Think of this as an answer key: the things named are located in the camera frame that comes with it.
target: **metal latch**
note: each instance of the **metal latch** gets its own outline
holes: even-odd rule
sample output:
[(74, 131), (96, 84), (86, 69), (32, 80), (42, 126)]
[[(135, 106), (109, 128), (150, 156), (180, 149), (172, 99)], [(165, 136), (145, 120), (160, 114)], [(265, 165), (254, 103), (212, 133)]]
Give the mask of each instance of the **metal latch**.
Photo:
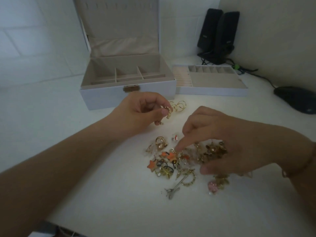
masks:
[(124, 86), (123, 87), (123, 91), (128, 93), (128, 92), (132, 92), (132, 91), (139, 91), (140, 87), (139, 85), (132, 85), (132, 86)]

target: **white brick wall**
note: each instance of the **white brick wall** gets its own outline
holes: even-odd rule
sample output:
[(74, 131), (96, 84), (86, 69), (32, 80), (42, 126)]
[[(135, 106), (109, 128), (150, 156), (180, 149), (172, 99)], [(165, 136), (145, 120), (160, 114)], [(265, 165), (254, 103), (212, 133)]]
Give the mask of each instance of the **white brick wall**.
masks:
[(88, 58), (72, 0), (0, 0), (0, 87), (83, 74)]
[[(165, 58), (194, 55), (219, 0), (160, 0)], [(0, 0), (0, 87), (83, 74), (89, 53), (72, 0)]]

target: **hand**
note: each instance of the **hand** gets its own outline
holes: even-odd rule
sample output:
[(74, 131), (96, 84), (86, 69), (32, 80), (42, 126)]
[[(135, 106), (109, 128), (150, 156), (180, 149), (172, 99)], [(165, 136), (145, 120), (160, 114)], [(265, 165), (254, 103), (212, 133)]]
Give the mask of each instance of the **hand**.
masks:
[(153, 122), (160, 125), (169, 113), (161, 106), (172, 110), (169, 101), (158, 93), (131, 92), (100, 122), (106, 126), (105, 134), (110, 135), (111, 140), (125, 139), (144, 131)]
[(314, 146), (291, 129), (238, 119), (204, 106), (188, 118), (182, 131), (184, 138), (176, 151), (208, 139), (225, 143), (227, 154), (202, 165), (202, 174), (246, 173), (270, 163), (293, 171), (305, 165)]

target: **bracelet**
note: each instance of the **bracelet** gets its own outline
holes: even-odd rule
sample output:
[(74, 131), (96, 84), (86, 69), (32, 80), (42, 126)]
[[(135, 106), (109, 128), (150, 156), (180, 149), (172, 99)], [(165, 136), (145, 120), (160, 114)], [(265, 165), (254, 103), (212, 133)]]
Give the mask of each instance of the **bracelet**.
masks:
[(301, 174), (313, 162), (313, 159), (315, 156), (316, 156), (316, 143), (314, 145), (314, 151), (313, 151), (311, 157), (308, 159), (308, 161), (306, 162), (306, 164), (302, 168), (298, 169), (295, 172), (288, 173), (288, 174), (284, 170), (282, 170), (282, 176), (284, 178), (291, 178), (295, 175)]

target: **open jewelry box lid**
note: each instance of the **open jewelry box lid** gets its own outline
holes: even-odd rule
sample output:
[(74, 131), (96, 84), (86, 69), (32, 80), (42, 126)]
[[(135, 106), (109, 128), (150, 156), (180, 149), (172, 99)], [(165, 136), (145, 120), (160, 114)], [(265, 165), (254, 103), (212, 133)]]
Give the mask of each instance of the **open jewelry box lid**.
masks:
[(74, 0), (91, 57), (157, 54), (159, 0)]

